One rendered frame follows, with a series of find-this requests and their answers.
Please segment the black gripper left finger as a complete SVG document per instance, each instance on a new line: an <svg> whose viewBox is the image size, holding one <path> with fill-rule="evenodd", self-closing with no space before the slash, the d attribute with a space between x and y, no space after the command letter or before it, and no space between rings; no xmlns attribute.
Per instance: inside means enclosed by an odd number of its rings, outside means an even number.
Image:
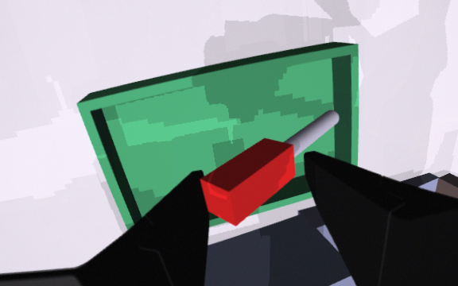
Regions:
<svg viewBox="0 0 458 286"><path fill-rule="evenodd" d="M127 232L73 268L0 273L0 286L204 286L209 212L190 172Z"/></svg>

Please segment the green tray floor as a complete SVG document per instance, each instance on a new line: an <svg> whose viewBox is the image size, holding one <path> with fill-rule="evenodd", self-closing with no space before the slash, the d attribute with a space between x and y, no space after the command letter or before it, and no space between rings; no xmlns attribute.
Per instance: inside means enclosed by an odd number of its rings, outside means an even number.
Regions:
<svg viewBox="0 0 458 286"><path fill-rule="evenodd" d="M141 216L190 172L204 176L334 110L332 58L102 108Z"/></svg>

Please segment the red-headed stop pin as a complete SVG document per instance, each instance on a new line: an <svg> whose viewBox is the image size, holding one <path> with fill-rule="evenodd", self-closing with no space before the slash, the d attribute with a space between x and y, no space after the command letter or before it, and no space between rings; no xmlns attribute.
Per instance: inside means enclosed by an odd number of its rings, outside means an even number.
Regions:
<svg viewBox="0 0 458 286"><path fill-rule="evenodd" d="M208 211L237 226L295 177L294 157L339 121L328 110L286 141L263 138L200 179Z"/></svg>

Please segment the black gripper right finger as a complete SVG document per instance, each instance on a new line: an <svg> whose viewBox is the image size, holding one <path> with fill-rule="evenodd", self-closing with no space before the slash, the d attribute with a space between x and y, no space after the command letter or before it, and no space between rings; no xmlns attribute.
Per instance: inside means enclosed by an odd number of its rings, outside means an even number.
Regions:
<svg viewBox="0 0 458 286"><path fill-rule="evenodd" d="M316 151L304 163L356 286L458 286L458 198Z"/></svg>

